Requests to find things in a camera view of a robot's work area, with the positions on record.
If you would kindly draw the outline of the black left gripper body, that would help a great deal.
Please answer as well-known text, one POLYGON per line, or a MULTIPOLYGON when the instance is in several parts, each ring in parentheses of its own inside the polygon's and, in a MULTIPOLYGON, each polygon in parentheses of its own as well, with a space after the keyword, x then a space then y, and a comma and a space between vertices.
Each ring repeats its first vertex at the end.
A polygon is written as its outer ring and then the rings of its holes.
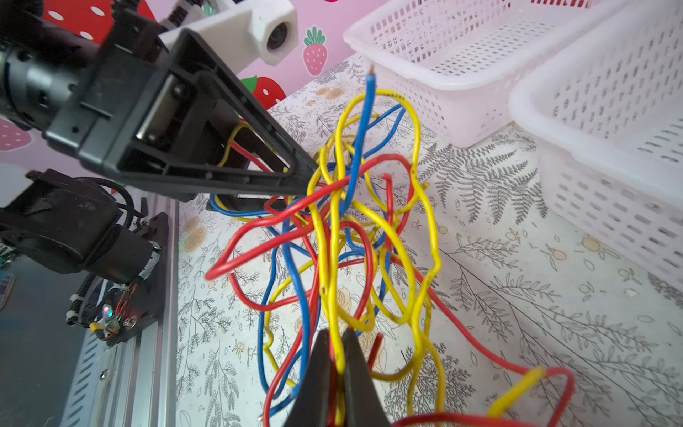
POLYGON ((224 150, 224 63, 195 31, 172 49, 123 12, 44 131, 48 145, 105 176, 202 176, 224 150))

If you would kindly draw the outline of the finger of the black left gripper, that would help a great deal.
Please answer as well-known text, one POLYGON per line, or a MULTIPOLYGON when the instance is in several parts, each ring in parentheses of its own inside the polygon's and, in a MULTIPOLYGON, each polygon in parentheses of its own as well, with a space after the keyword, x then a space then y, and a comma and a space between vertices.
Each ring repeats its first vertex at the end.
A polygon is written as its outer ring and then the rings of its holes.
POLYGON ((211 212, 217 212, 218 209, 221 209, 229 213, 255 213, 264 211, 265 205, 270 200, 271 197, 266 196, 247 195, 240 197, 228 194, 210 194, 205 208, 211 212))
POLYGON ((176 92, 192 96, 176 137, 175 187, 188 193, 302 195, 311 156, 195 31, 175 46, 176 92))

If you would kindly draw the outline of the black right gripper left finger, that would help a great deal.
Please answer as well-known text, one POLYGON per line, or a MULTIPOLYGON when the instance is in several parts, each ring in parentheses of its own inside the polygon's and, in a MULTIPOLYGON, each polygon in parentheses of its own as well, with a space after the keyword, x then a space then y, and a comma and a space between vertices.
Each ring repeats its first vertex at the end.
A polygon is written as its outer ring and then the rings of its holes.
POLYGON ((284 427, 325 427, 332 380, 330 334, 321 330, 315 340, 298 395, 284 427))

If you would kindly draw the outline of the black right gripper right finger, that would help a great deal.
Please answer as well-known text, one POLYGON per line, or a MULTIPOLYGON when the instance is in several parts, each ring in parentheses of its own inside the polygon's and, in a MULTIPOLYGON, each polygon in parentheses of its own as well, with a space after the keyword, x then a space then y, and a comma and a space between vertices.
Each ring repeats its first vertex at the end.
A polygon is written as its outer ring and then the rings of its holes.
POLYGON ((345 425, 348 427, 391 427, 377 395, 355 331, 347 329, 344 332, 343 348, 346 358, 343 380, 345 425))

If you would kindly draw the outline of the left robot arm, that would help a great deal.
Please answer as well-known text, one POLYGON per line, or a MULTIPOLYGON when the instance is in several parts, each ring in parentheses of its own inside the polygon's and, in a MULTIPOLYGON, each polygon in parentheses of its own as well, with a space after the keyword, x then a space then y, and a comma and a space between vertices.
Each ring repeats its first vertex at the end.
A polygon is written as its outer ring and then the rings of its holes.
POLYGON ((39 1, 1 5, 1 113, 82 167, 182 202, 304 194, 316 164, 238 79, 296 46, 288 1, 242 1, 169 30, 112 5, 102 44, 46 21, 39 1))

